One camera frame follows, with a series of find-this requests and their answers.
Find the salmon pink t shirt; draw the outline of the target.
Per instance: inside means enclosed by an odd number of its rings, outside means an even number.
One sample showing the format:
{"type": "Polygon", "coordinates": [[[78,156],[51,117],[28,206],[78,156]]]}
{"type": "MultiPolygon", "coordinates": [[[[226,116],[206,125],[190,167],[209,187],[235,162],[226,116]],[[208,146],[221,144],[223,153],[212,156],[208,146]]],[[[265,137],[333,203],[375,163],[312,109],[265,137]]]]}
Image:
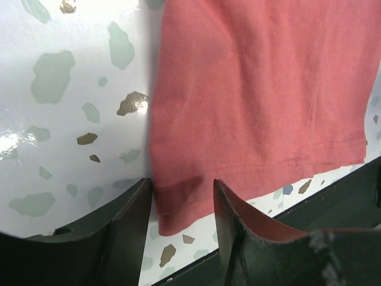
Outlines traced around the salmon pink t shirt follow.
{"type": "Polygon", "coordinates": [[[167,1],[149,150],[158,229],[366,156],[379,1],[167,1]]]}

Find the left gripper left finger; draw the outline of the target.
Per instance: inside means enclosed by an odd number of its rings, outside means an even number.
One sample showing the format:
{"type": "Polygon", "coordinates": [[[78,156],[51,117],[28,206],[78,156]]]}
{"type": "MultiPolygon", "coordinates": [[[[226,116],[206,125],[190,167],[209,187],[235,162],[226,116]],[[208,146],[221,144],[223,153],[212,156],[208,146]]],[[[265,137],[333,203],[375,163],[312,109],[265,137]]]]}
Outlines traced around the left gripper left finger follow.
{"type": "Polygon", "coordinates": [[[1,285],[137,285],[151,202],[144,178],[52,235],[1,234],[1,285]]]}

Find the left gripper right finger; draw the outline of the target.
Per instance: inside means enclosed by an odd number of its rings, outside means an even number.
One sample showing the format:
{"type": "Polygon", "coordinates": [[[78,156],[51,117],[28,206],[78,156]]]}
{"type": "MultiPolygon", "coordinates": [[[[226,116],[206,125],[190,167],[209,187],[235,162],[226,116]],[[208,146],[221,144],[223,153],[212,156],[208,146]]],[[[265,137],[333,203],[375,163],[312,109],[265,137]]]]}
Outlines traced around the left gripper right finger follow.
{"type": "Polygon", "coordinates": [[[380,231],[300,231],[248,204],[219,179],[213,200],[225,285],[380,284],[380,231]]]}

